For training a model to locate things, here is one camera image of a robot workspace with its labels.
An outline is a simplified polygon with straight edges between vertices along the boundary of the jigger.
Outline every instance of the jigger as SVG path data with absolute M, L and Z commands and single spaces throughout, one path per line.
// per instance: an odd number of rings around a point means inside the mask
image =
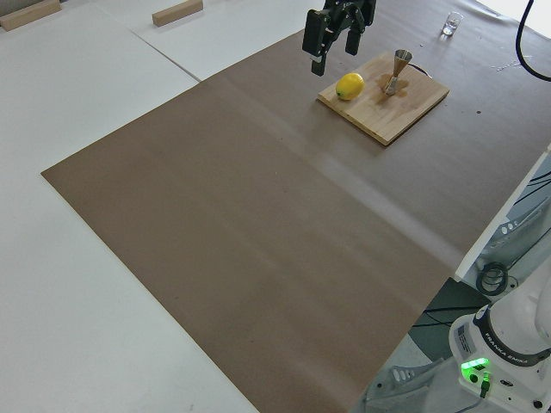
M 398 83 L 399 73 L 410 63 L 412 60 L 412 54 L 404 49 L 399 49 L 394 53 L 394 72 L 392 77 L 388 80 L 387 86 L 385 86 L 385 93 L 392 96 L 396 93 L 396 83 Z

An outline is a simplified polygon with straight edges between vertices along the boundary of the shot glass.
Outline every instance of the shot glass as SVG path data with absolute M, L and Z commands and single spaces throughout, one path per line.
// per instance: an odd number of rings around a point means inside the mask
M 444 23 L 444 27 L 442 28 L 442 33 L 446 36 L 453 36 L 457 30 L 457 26 L 461 23 L 461 20 L 463 20 L 463 15 L 460 13 L 457 13 L 456 11 L 449 13 L 448 18 Z

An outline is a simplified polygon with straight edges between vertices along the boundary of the yellow lemon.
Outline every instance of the yellow lemon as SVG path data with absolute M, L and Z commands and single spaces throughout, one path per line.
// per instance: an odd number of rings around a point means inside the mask
M 347 73 L 337 82 L 335 91 L 339 99 L 351 101 L 362 93 L 363 78 L 358 73 Z

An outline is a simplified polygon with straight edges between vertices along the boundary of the cutting board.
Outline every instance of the cutting board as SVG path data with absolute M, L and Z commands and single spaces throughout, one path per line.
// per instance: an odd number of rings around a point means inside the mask
M 354 70 L 365 82 L 356 99 L 340 100 L 336 83 L 321 91 L 318 99 L 369 136 L 389 145 L 449 93 L 447 87 L 408 65 L 399 75 L 397 93 L 387 96 L 382 90 L 392 76 L 393 66 L 393 52 L 383 53 Z

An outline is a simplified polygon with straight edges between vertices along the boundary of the wooden bar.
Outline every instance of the wooden bar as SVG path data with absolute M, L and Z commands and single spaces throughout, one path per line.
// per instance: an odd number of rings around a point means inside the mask
M 6 31 L 10 31 L 60 10 L 61 4 L 59 4 L 59 0 L 44 0 L 25 9 L 17 10 L 0 17 L 0 26 Z
M 178 19 L 185 17 L 186 15 L 192 15 L 198 11 L 203 10 L 202 0 L 186 0 L 183 3 L 176 6 L 169 7 L 168 9 L 158 11 L 152 15 L 153 23 L 157 27 L 164 26 L 165 24 L 175 22 Z

